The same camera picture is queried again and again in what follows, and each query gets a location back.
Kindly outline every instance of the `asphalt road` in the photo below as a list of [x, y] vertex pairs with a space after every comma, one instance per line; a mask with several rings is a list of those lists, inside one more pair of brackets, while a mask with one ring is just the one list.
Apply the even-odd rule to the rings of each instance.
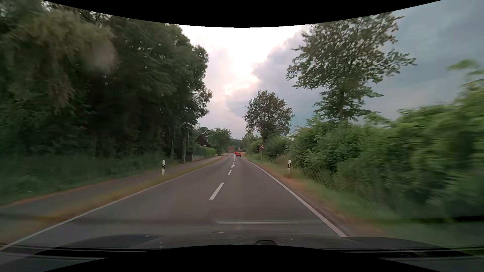
[[262, 169], [229, 154], [18, 244], [62, 246], [121, 234], [178, 235], [231, 229], [344, 236], [321, 217]]

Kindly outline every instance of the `sky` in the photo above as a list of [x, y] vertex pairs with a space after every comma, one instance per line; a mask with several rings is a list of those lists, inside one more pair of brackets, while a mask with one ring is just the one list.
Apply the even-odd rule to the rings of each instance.
[[[369, 84], [383, 97], [366, 98], [367, 109], [395, 119], [397, 110], [452, 101], [463, 83], [463, 73], [446, 67], [472, 58], [484, 64], [484, 1], [441, 0], [395, 11], [398, 43], [390, 45], [416, 57], [417, 66], [402, 67], [401, 73]], [[232, 137], [245, 135], [245, 114], [249, 99], [268, 90], [292, 107], [293, 125], [304, 126], [316, 109], [320, 90], [295, 89], [295, 79], [286, 80], [287, 67], [304, 45], [302, 31], [308, 25], [273, 28], [213, 28], [182, 25], [192, 44], [202, 45], [209, 54], [205, 84], [213, 92], [209, 114], [199, 120], [208, 128], [228, 127]]]

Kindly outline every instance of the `sign post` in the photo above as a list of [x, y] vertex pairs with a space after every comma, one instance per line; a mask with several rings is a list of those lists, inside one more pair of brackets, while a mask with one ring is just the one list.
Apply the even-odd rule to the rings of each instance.
[[291, 160], [287, 162], [287, 176], [291, 177]]
[[262, 162], [262, 151], [264, 151], [264, 145], [260, 145], [259, 150], [260, 150], [260, 161]]

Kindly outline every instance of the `house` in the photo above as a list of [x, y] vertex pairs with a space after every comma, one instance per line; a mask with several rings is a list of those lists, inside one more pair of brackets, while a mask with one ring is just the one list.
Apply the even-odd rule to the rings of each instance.
[[201, 146], [212, 148], [204, 134], [200, 134], [200, 136], [196, 138], [195, 142], [199, 143]]

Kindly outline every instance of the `white cloud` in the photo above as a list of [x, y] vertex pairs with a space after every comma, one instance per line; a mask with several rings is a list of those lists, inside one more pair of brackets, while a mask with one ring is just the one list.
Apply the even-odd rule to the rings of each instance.
[[293, 36], [301, 27], [181, 28], [192, 44], [200, 44], [207, 50], [210, 58], [205, 84], [212, 90], [213, 98], [208, 104], [210, 113], [200, 119], [200, 125], [228, 127], [233, 137], [242, 139], [245, 121], [241, 115], [234, 114], [227, 98], [241, 95], [236, 90], [257, 82], [252, 75], [252, 64], [263, 62], [272, 48]]

